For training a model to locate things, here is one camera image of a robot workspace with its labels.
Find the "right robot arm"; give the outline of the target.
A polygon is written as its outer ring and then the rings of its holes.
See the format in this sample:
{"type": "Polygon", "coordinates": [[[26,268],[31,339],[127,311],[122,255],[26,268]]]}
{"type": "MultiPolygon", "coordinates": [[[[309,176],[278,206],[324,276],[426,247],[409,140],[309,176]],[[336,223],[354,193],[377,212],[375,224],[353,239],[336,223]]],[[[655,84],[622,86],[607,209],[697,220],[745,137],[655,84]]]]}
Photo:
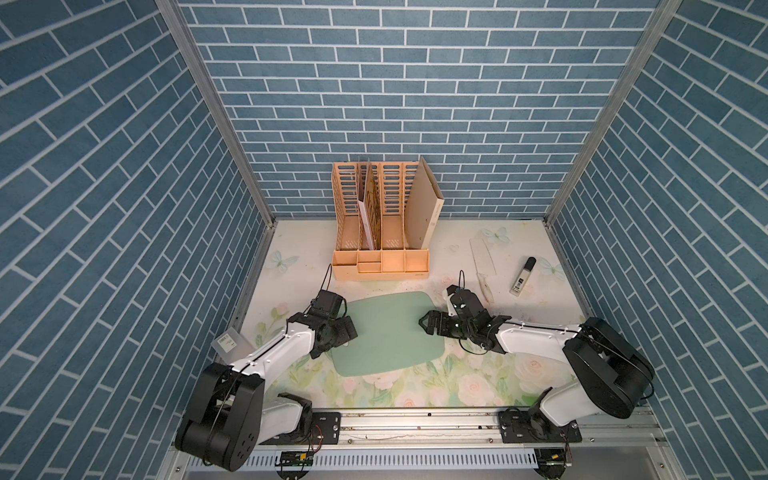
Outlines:
{"type": "Polygon", "coordinates": [[[468,340],[485,352],[536,355],[566,363],[574,376],[560,387],[547,387],[534,404],[533,416],[546,426],[563,427],[598,412],[627,419],[650,395],[655,371],[650,362],[607,321],[590,317],[578,325],[525,323],[493,315],[476,294],[452,285],[451,313],[431,310],[418,320],[428,335],[468,340]]]}

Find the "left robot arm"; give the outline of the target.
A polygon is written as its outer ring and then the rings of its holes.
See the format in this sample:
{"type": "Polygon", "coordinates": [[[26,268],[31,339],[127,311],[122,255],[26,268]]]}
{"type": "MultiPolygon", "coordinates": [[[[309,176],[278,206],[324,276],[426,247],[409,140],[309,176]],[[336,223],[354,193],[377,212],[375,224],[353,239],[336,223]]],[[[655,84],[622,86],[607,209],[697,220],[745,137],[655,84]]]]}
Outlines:
{"type": "Polygon", "coordinates": [[[207,465],[238,470],[268,441],[308,444],[318,432],[312,402],[283,393],[267,404],[269,386],[299,359],[317,358],[357,337],[348,315],[297,313],[255,352],[202,372],[177,429],[174,447],[207,465]]]}

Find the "green cutting board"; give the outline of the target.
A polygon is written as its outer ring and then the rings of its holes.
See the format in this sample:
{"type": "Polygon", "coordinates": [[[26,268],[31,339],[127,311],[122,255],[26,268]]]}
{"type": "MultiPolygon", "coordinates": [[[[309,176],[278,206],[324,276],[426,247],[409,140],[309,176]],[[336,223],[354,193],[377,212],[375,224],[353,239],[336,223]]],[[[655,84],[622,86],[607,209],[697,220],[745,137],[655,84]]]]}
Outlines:
{"type": "Polygon", "coordinates": [[[334,369],[342,377],[382,374],[439,359],[444,339],[426,334],[418,321],[435,308],[424,292],[403,292],[348,304],[358,337],[332,349],[334,369]]]}

